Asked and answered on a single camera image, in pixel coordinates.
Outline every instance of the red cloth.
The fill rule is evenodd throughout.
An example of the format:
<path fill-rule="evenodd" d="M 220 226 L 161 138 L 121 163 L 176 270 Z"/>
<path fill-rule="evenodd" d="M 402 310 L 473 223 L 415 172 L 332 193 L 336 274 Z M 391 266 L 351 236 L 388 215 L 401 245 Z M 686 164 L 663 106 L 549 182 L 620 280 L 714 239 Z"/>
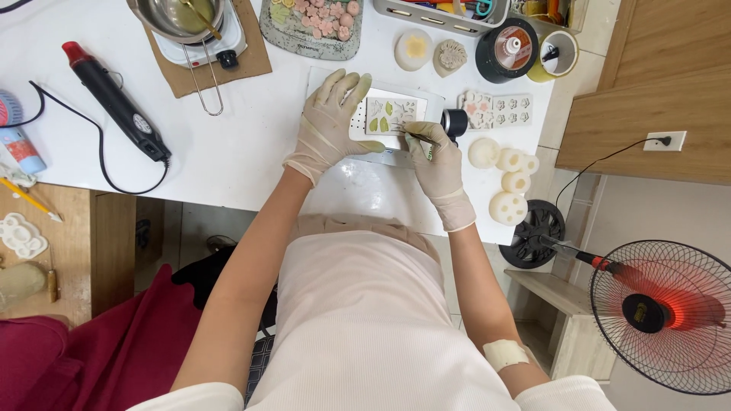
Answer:
<path fill-rule="evenodd" d="M 0 320 L 0 410 L 126 410 L 168 392 L 200 320 L 163 265 L 150 288 L 70 332 Z"/>

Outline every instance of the tweezers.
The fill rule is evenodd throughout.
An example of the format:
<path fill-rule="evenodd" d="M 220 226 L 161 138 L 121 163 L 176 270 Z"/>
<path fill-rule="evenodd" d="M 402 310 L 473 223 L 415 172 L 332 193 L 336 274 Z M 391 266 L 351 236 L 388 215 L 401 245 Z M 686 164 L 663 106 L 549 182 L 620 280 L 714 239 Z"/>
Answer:
<path fill-rule="evenodd" d="M 432 146 L 442 147 L 441 144 L 437 143 L 436 141 L 430 139 L 429 137 L 427 137 L 423 134 L 415 134 L 415 133 L 410 132 L 409 135 L 411 135 L 413 138 L 416 138 L 417 140 L 423 141 L 424 143 L 429 143 Z"/>

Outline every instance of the latex glove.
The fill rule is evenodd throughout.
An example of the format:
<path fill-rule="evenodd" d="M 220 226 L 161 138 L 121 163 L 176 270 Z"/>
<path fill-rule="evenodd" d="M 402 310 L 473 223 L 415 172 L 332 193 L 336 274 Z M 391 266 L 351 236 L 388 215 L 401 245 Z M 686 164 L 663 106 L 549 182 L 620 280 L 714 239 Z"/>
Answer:
<path fill-rule="evenodd" d="M 437 123 L 417 121 L 404 128 L 416 178 L 442 218 L 444 231 L 451 233 L 472 225 L 477 215 L 462 188 L 462 151 Z M 432 147 L 431 161 L 426 158 L 421 141 L 409 133 L 428 136 L 442 145 Z"/>
<path fill-rule="evenodd" d="M 377 141 L 350 140 L 350 119 L 358 104 L 371 89 L 371 75 L 345 75 L 345 69 L 328 75 L 325 82 L 305 101 L 300 117 L 295 152 L 284 159 L 289 165 L 312 180 L 316 186 L 320 176 L 345 156 L 382 153 L 386 148 Z M 344 99 L 348 90 L 352 92 Z"/>

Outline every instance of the wire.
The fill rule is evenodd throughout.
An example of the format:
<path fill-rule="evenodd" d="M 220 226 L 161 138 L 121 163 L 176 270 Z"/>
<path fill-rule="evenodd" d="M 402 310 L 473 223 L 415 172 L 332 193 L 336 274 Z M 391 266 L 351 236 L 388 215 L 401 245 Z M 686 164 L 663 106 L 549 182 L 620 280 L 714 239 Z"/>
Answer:
<path fill-rule="evenodd" d="M 611 156 L 613 156 L 613 155 L 615 155 L 615 154 L 619 154 L 619 153 L 621 153 L 622 151 L 625 151 L 625 150 L 629 150 L 630 148 L 632 148 L 632 147 L 636 146 L 637 144 L 640 144 L 640 143 L 644 143 L 645 141 L 652 141 L 652 140 L 658 140 L 658 141 L 662 142 L 662 144 L 663 144 L 663 145 L 665 145 L 665 146 L 669 146 L 669 145 L 670 145 L 670 141 L 672 140 L 672 138 L 671 138 L 670 136 L 667 136 L 667 137 L 655 137 L 655 138 L 646 138 L 645 140 L 640 140 L 640 141 L 637 141 L 636 143 L 633 143 L 633 144 L 631 144 L 631 145 L 629 145 L 629 146 L 627 146 L 627 147 L 625 147 L 625 148 L 623 148 L 623 149 L 621 149 L 621 150 L 619 150 L 619 151 L 615 151 L 615 152 L 613 152 L 612 154 L 610 154 L 610 155 L 608 155 L 608 156 L 606 156 L 606 157 L 603 157 L 603 158 L 601 158 L 601 159 L 598 159 L 598 160 L 594 160 L 594 162 L 592 162 L 592 163 L 591 163 L 590 165 L 587 165 L 586 167 L 584 167 L 584 169 L 583 169 L 583 170 L 581 170 L 581 171 L 580 171 L 580 172 L 579 172 L 579 173 L 578 173 L 578 174 L 576 175 L 576 177 L 574 177 L 574 178 L 573 178 L 573 179 L 572 179 L 571 181 L 569 181 L 569 183 L 568 183 L 568 184 L 566 184 L 566 185 L 564 186 L 564 188 L 562 188 L 562 189 L 561 189 L 561 191 L 560 191 L 560 192 L 558 193 L 558 195 L 556 196 L 556 206 L 558 206 L 558 199 L 559 199 L 559 198 L 561 198 L 561 194 L 563 194 L 563 193 L 564 193 L 564 190 L 565 190 L 565 189 L 567 189 L 567 188 L 568 188 L 568 187 L 569 187 L 569 186 L 571 185 L 571 183 L 573 183 L 574 181 L 576 181 L 576 180 L 577 180 L 577 178 L 579 178 L 579 177 L 580 177 L 580 176 L 581 176 L 581 175 L 582 175 L 582 174 L 584 173 L 584 171 L 587 171 L 587 169 L 588 169 L 589 167 L 591 167 L 592 165 L 595 165 L 595 164 L 596 164 L 596 162 L 600 162 L 600 161 L 602 161 L 602 160 L 606 160 L 606 159 L 608 159 L 609 157 L 611 157 Z"/>
<path fill-rule="evenodd" d="M 6 7 L 1 8 L 0 9 L 0 14 L 4 14 L 4 13 L 7 13 L 7 12 L 11 12 L 11 11 L 19 8 L 20 6 L 23 6 L 24 4 L 28 4 L 30 2 L 31 2 L 31 0 L 18 0 L 15 3 L 13 3 L 13 4 L 9 5 L 9 6 L 6 6 Z"/>
<path fill-rule="evenodd" d="M 72 113 L 83 118 L 84 120 L 87 120 L 89 123 L 92 123 L 99 130 L 99 166 L 102 168 L 102 175 L 104 176 L 104 180 L 106 180 L 107 184 L 109 184 L 113 189 L 117 190 L 120 193 L 124 193 L 124 194 L 140 195 L 140 194 L 145 194 L 147 192 L 151 192 L 152 190 L 156 189 L 160 185 L 160 183 L 162 183 L 163 180 L 165 180 L 165 176 L 167 176 L 167 170 L 170 168 L 170 159 L 168 159 L 168 158 L 162 159 L 162 164 L 164 165 L 165 170 L 162 173 L 162 177 L 160 178 L 160 181 L 158 181 L 157 184 L 152 186 L 151 189 L 147 189 L 147 190 L 141 191 L 141 192 L 128 192 L 128 191 L 125 191 L 125 190 L 117 187 L 116 185 L 114 185 L 112 180 L 109 178 L 109 175 L 107 174 L 107 166 L 104 163 L 104 131 L 102 130 L 102 128 L 97 123 L 95 123 L 94 120 L 90 119 L 87 116 L 84 116 L 82 113 L 79 113 L 78 111 L 74 110 L 73 108 L 69 107 L 68 105 L 65 105 L 63 102 L 61 102 L 61 100 L 55 98 L 48 91 L 41 88 L 41 86 L 38 86 L 36 83 L 34 83 L 32 81 L 29 81 L 29 83 L 31 84 L 31 86 L 35 87 L 36 92 L 38 93 L 38 97 L 41 99 L 41 107 L 38 110 L 38 114 L 36 114 L 35 117 L 31 118 L 28 121 L 23 121 L 22 123 L 16 123 L 16 124 L 9 124 L 6 126 L 0 126 L 0 129 L 20 127 L 25 124 L 31 123 L 31 122 L 35 121 L 37 118 L 39 118 L 41 116 L 41 114 L 43 114 L 43 111 L 45 110 L 45 99 L 43 97 L 43 95 L 45 94 L 51 100 L 59 103 L 63 108 L 67 109 L 68 111 L 71 111 Z"/>

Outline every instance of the electric fan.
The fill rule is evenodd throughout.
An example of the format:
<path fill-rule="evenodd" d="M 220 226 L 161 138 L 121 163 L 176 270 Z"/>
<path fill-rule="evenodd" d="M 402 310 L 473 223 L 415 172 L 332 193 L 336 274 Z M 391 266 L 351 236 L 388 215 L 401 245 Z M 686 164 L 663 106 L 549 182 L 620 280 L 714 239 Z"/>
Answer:
<path fill-rule="evenodd" d="M 591 309 L 627 365 L 671 390 L 731 391 L 731 268 L 673 241 L 635 241 L 606 257 L 540 235 L 540 243 L 594 267 Z"/>

